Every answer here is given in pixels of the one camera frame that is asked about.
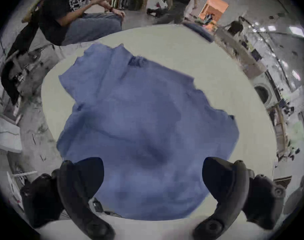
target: person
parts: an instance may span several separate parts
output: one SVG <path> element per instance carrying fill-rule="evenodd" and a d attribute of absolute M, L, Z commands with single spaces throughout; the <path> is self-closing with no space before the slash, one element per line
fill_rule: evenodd
<path fill-rule="evenodd" d="M 111 13 L 86 14 L 98 4 Z M 122 30 L 125 13 L 106 0 L 44 0 L 39 27 L 54 45 L 94 41 Z"/>
<path fill-rule="evenodd" d="M 169 11 L 160 17 L 155 24 L 168 24 L 174 21 L 175 24 L 181 23 L 184 18 L 184 11 L 190 0 L 173 0 L 173 5 Z M 193 9 L 197 8 L 197 0 L 194 0 Z"/>
<path fill-rule="evenodd" d="M 239 19 L 238 21 L 232 21 L 230 23 L 230 28 L 228 29 L 228 33 L 230 33 L 231 36 L 234 37 L 237 33 L 239 33 L 240 35 L 242 30 L 243 30 L 243 25 L 241 20 Z"/>

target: round table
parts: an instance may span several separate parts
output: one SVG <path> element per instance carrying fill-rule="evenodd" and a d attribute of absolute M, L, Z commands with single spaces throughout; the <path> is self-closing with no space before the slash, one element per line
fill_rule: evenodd
<path fill-rule="evenodd" d="M 105 36 L 97 42 L 110 47 L 123 43 L 135 56 L 143 56 L 194 77 L 196 88 L 204 92 L 214 108 L 235 116 L 240 136 L 229 161 L 243 160 L 247 168 L 252 169 L 255 174 L 272 178 L 277 145 L 270 118 L 242 69 L 218 45 L 209 43 L 182 25 L 135 28 Z M 90 44 L 79 48 L 73 55 L 60 61 L 43 81 L 43 111 L 55 140 L 63 130 L 74 105 L 74 99 L 63 89 L 58 76 L 68 70 L 89 46 Z M 200 222 L 214 212 L 216 204 L 216 200 L 209 194 L 190 218 L 167 221 L 166 224 L 162 222 L 162 228 L 166 227 L 166 234 L 169 234 L 169 230 L 173 230 L 182 220 L 184 225 L 191 222 L 196 226 L 196 221 Z M 120 218 L 107 216 L 104 219 L 111 223 L 117 233 Z M 127 225 L 122 230 L 130 230 L 129 225 L 137 227 L 137 223 L 143 223 L 144 227 L 150 228 L 161 225 L 154 221 L 121 220 L 122 224 L 126 220 Z M 241 213 L 237 221 L 246 223 L 245 220 Z"/>

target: blue towel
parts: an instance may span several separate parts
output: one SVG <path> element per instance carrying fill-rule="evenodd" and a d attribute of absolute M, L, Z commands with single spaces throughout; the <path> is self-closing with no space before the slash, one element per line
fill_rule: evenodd
<path fill-rule="evenodd" d="M 94 196 L 103 206 L 154 221 L 184 218 L 201 204 L 209 192 L 204 159 L 228 159 L 239 132 L 192 77 L 123 45 L 95 44 L 59 79 L 76 103 L 57 148 L 72 162 L 102 159 L 104 181 Z"/>

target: white table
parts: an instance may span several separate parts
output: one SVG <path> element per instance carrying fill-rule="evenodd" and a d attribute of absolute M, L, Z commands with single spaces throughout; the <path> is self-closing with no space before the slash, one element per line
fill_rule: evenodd
<path fill-rule="evenodd" d="M 241 159 L 255 174 L 264 174 L 272 178 L 277 148 L 269 116 L 242 69 L 219 46 L 207 42 L 181 25 L 135 28 L 103 37 L 99 41 L 110 47 L 123 43 L 134 55 L 146 57 L 193 76 L 195 86 L 205 93 L 214 108 L 224 109 L 228 114 L 235 116 L 240 136 L 229 161 Z M 59 62 L 43 81 L 43 111 L 55 140 L 63 130 L 74 105 L 74 99 L 63 89 L 58 76 L 73 65 L 88 46 L 76 50 L 74 55 Z M 105 219 L 115 229 L 116 239 L 140 239 L 143 235 L 145 239 L 161 239 L 165 236 L 171 239 L 171 235 L 175 239 L 178 237 L 177 233 L 174 234 L 176 230 L 190 231 L 197 222 L 214 212 L 216 204 L 216 200 L 209 194 L 189 218 L 175 221 L 145 222 L 111 216 Z M 257 225 L 246 222 L 244 214 L 240 214 L 235 223 L 246 225 L 243 231 L 244 239 L 253 237 L 248 235 L 248 228 L 258 232 L 261 230 Z M 137 227 L 143 235 L 134 233 L 134 228 Z M 235 232 L 238 234 L 236 239 L 242 239 L 242 230 Z"/>

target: cable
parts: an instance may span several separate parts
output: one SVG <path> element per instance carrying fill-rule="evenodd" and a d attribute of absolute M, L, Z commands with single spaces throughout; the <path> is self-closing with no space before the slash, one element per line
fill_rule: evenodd
<path fill-rule="evenodd" d="M 18 133 L 18 134 L 17 134 L 17 133 L 15 134 L 15 133 L 12 133 L 12 132 L 10 132 L 10 131 L 4 131 L 4 132 L 3 132 L 3 131 L 2 131 L 2 132 L 0 131 L 0 134 L 1 134 L 1 133 L 2 133 L 2 134 L 3 134 L 3 133 L 6 133 L 6 132 L 7 132 L 7 133 L 10 133 L 10 134 L 13 134 L 13 135 L 19 135 L 19 133 Z"/>

